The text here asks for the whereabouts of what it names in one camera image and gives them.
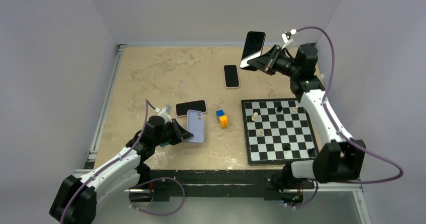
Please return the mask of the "black phone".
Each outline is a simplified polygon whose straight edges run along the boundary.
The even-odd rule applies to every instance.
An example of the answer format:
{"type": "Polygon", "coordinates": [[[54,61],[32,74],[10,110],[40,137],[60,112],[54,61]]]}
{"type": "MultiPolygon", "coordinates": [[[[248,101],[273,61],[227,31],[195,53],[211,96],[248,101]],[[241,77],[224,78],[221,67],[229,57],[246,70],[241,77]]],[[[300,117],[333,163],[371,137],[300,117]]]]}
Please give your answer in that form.
{"type": "Polygon", "coordinates": [[[246,34],[240,68],[247,71],[257,71],[257,68],[250,66],[248,61],[261,56],[264,46],[265,32],[249,31],[246,34]]]}

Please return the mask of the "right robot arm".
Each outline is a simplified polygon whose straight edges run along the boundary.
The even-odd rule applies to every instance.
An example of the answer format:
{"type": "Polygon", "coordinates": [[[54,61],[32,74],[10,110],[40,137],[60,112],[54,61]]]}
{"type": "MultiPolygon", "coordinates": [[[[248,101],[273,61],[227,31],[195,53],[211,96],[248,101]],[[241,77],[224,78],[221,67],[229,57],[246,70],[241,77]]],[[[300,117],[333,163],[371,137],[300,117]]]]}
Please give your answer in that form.
{"type": "Polygon", "coordinates": [[[284,169],[282,181],[295,187],[302,179],[320,183],[347,182],[360,176],[365,144],[355,140],[341,125],[333,109],[327,106],[325,88],[315,75],[317,49],[311,44],[299,46],[296,56],[287,56],[287,50],[274,45],[268,52],[257,52],[241,60],[240,68],[259,70],[268,75],[281,73],[290,78],[291,92],[316,127],[323,144],[313,160],[296,161],[284,169]]]}

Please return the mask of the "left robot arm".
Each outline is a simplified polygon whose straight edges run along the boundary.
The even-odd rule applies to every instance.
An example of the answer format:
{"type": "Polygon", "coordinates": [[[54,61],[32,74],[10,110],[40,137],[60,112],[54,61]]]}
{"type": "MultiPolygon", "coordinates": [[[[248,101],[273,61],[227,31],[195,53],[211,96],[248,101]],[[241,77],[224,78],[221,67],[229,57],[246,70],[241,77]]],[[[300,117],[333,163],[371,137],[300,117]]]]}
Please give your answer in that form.
{"type": "Polygon", "coordinates": [[[80,177],[66,177],[50,207],[50,216],[60,223],[92,223],[102,205],[116,194],[132,187],[152,188],[156,179],[144,162],[156,147],[176,145],[192,137],[176,119],[167,122],[161,116],[149,117],[113,158],[80,177]]]}

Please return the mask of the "lilac phone case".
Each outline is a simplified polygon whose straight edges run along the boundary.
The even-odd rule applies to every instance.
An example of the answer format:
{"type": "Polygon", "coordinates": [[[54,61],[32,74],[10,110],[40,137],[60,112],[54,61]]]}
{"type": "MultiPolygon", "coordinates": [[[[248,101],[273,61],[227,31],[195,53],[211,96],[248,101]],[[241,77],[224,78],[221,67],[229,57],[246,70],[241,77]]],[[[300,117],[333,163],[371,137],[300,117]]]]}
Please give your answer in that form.
{"type": "Polygon", "coordinates": [[[192,109],[187,111],[187,131],[193,134],[188,139],[189,142],[204,142],[204,114],[201,111],[192,109]]]}

